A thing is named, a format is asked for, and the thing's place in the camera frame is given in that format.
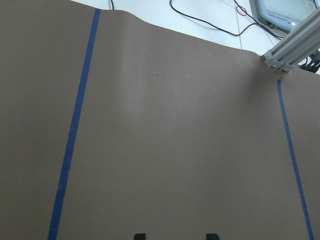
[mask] blue line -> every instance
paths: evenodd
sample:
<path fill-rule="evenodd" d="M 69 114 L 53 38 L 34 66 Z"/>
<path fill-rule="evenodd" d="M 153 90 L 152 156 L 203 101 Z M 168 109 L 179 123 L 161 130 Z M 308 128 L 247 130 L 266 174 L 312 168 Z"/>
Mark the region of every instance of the blue line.
<path fill-rule="evenodd" d="M 56 191 L 55 201 L 54 201 L 54 207 L 53 212 L 51 216 L 51 223 L 50 223 L 50 229 L 48 233 L 48 240 L 56 240 L 58 235 L 58 228 L 60 223 L 60 218 L 62 214 L 62 208 L 64 204 L 64 197 L 66 194 L 67 189 L 67 183 L 68 183 L 68 177 L 69 177 L 69 170 L 71 167 L 72 162 L 72 156 L 74 153 L 74 147 L 75 147 L 75 141 L 77 137 L 77 131 L 78 131 L 78 125 L 79 125 L 79 119 L 81 115 L 81 109 L 82 104 L 84 101 L 85 91 L 86 91 L 86 85 L 88 80 L 88 74 L 90 69 L 90 63 L 92 58 L 92 53 L 94 50 L 95 45 L 95 39 L 96 39 L 96 33 L 98 29 L 98 23 L 99 23 L 99 17 L 100 17 L 100 9 L 95 9 L 92 25 L 91 25 L 91 31 L 90 36 L 88 40 L 88 45 L 85 52 L 85 58 L 83 62 L 82 67 L 82 73 L 78 88 L 78 93 L 76 95 L 76 100 L 74 104 L 74 110 L 71 120 L 71 126 L 68 136 L 68 141 L 65 147 L 64 152 L 64 158 L 60 173 L 60 179 L 59 179 L 59 185 L 58 189 Z"/>
<path fill-rule="evenodd" d="M 285 127 L 286 138 L 287 138 L 288 144 L 289 144 L 289 149 L 290 149 L 290 154 L 291 154 L 291 159 L 292 159 L 292 165 L 293 165 L 293 169 L 294 169 L 296 184 L 298 185 L 298 190 L 299 190 L 301 205 L 302 205 L 302 209 L 303 209 L 305 224 L 306 224 L 306 228 L 308 230 L 309 240 L 314 240 L 314 234 L 313 234 L 312 227 L 311 227 L 311 222 L 310 222 L 309 213 L 308 213 L 308 209 L 307 209 L 304 190 L 303 190 L 301 179 L 300 179 L 298 163 L 297 163 L 297 160 L 296 160 L 294 145 L 293 145 L 291 134 L 290 134 L 290 129 L 289 129 L 289 124 L 288 124 L 288 119 L 287 119 L 284 99 L 283 99 L 283 96 L 282 96 L 281 82 L 282 82 L 283 79 L 284 78 L 282 77 L 277 83 L 279 101 L 280 101 L 282 117 L 283 117 L 283 123 L 284 123 L 284 127 Z"/>

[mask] black wire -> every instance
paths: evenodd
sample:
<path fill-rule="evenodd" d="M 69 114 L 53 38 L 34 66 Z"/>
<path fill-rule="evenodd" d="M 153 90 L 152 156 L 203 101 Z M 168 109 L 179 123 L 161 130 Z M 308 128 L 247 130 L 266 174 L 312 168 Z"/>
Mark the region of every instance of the black wire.
<path fill-rule="evenodd" d="M 234 0 L 234 2 L 235 2 L 235 3 L 240 7 L 240 9 L 242 10 L 241 6 L 236 2 L 236 0 Z M 265 26 L 261 25 L 257 20 L 255 20 L 255 19 L 254 19 L 252 16 L 250 16 L 249 14 L 247 14 L 247 15 L 248 15 L 251 19 L 253 19 L 253 20 L 255 21 L 255 23 L 249 24 L 244 30 L 242 30 L 242 32 L 240 32 L 239 34 L 235 34 L 235 33 L 232 33 L 232 32 L 230 32 L 230 31 L 224 30 L 224 29 L 222 29 L 222 28 L 220 28 L 220 27 L 218 27 L 218 26 L 216 26 L 216 25 L 213 25 L 212 23 L 210 23 L 210 22 L 208 22 L 208 21 L 202 20 L 202 19 L 197 18 L 197 17 L 194 17 L 194 16 L 187 15 L 187 14 L 181 12 L 181 11 L 178 11 L 178 10 L 175 9 L 174 6 L 172 5 L 172 0 L 169 0 L 169 5 L 170 5 L 170 7 L 171 7 L 175 12 L 177 12 L 177 13 L 185 16 L 185 17 L 188 17 L 188 18 L 191 18 L 191 19 L 194 19 L 194 20 L 197 20 L 197 21 L 206 23 L 206 24 L 214 27 L 215 29 L 218 29 L 219 31 L 222 31 L 222 32 L 224 32 L 224 33 L 226 33 L 226 34 L 230 34 L 230 35 L 232 35 L 232 36 L 234 36 L 234 37 L 240 36 L 240 35 L 243 34 L 244 31 L 247 30 L 249 27 L 251 27 L 251 26 L 253 26 L 253 25 L 258 25 L 259 27 L 263 28 L 266 32 L 268 32 L 269 34 L 271 34 L 271 35 L 274 36 L 275 38 L 277 38 L 277 39 L 279 39 L 279 40 L 281 40 L 281 38 L 283 38 L 283 37 L 281 37 L 281 36 L 275 35 L 273 32 L 271 32 L 271 31 L 270 31 L 269 29 L 267 29 Z"/>
<path fill-rule="evenodd" d="M 112 10 L 115 10 L 114 1 L 113 1 L 113 0 L 110 0 L 110 2 L 111 2 L 111 5 L 112 5 Z"/>

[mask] device screen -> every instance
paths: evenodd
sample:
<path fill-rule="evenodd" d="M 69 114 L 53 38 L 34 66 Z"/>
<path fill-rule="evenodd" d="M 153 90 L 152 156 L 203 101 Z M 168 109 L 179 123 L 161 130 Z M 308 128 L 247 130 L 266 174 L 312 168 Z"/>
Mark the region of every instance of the device screen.
<path fill-rule="evenodd" d="M 302 22 L 316 10 L 313 0 L 265 0 L 264 5 L 267 11 L 298 22 Z"/>

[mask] blue tape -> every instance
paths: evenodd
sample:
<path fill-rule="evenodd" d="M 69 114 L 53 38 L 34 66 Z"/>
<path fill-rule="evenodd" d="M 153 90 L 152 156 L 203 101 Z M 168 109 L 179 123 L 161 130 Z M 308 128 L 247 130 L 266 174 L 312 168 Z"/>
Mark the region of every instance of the blue tape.
<path fill-rule="evenodd" d="M 75 141 L 76 141 L 76 137 L 77 137 L 77 131 L 78 131 L 79 119 L 80 119 L 80 115 L 81 115 L 82 104 L 84 101 L 84 96 L 85 96 L 85 91 L 86 91 L 86 85 L 87 85 L 87 80 L 88 80 L 88 74 L 89 74 L 89 69 L 90 69 L 92 53 L 93 53 L 94 45 L 95 45 L 95 39 L 96 39 L 96 33 L 97 33 L 97 29 L 98 29 L 100 12 L 101 12 L 100 9 L 95 9 L 94 15 L 93 15 L 91 31 L 90 31 L 90 36 L 89 36 L 89 40 L 88 40 L 88 45 L 87 45 L 86 52 L 85 52 L 85 58 L 84 58 L 84 62 L 83 62 L 78 93 L 76 95 L 76 100 L 75 100 L 75 104 L 74 104 L 74 110 L 73 110 L 73 115 L 72 115 L 72 120 L 71 120 L 68 141 L 67 141 L 67 144 L 65 147 L 64 158 L 63 158 L 60 179 L 59 179 L 59 185 L 58 185 L 58 189 L 56 191 L 54 207 L 53 207 L 53 212 L 52 212 L 52 216 L 51 216 L 50 229 L 49 229 L 48 238 L 47 238 L 48 240 L 56 240 L 57 235 L 58 235 L 58 228 L 59 228 L 60 218 L 61 218 L 61 214 L 62 214 L 62 208 L 63 208 L 63 204 L 64 204 L 64 197 L 65 197 L 66 189 L 67 189 L 69 170 L 71 167 L 72 156 L 74 153 Z"/>
<path fill-rule="evenodd" d="M 294 145 L 293 145 L 291 134 L 290 134 L 284 99 L 282 96 L 281 82 L 283 79 L 284 78 L 282 77 L 277 83 L 282 118 L 283 118 L 283 123 L 284 123 L 284 127 L 285 127 L 286 138 L 287 138 L 288 144 L 289 144 L 292 165 L 293 165 L 293 169 L 294 169 L 296 184 L 298 185 L 298 190 L 299 190 L 301 205 L 302 205 L 302 209 L 303 209 L 304 220 L 305 220 L 306 228 L 307 228 L 308 235 L 309 235 L 309 240 L 314 240 L 314 234 L 313 234 L 312 227 L 311 227 L 311 222 L 310 222 L 309 213 L 308 213 L 308 209 L 307 209 L 306 199 L 305 199 L 304 190 L 302 187 L 301 178 L 300 178 L 299 169 L 298 169 L 298 163 L 297 163 L 297 159 L 296 159 L 296 155 L 295 155 Z"/>

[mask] red wire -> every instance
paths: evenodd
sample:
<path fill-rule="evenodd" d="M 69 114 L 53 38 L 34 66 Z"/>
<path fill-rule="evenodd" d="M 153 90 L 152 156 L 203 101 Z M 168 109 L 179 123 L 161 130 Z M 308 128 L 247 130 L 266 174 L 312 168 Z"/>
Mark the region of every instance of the red wire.
<path fill-rule="evenodd" d="M 239 12 L 238 8 L 240 8 L 240 9 L 242 10 L 242 12 L 244 12 L 245 14 L 242 14 L 241 12 Z M 247 10 L 246 10 L 243 6 L 236 6 L 235 10 L 236 10 L 236 12 L 237 12 L 238 14 L 240 14 L 241 16 L 247 16 L 247 14 L 248 14 L 248 13 L 247 13 Z"/>

